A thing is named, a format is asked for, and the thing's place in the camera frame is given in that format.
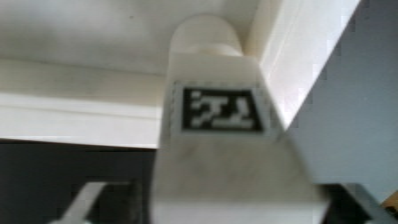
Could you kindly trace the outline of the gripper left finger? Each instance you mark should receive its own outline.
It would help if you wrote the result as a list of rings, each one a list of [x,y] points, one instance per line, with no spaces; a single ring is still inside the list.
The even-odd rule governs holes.
[[[50,224],[140,224],[137,182],[89,182],[61,218]]]

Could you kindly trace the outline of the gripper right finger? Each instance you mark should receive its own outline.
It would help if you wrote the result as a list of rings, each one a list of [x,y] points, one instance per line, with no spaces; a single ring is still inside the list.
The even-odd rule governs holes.
[[[343,188],[368,214],[370,219],[364,221],[364,224],[398,224],[398,220],[377,203],[377,199],[364,186],[357,183],[345,183]]]

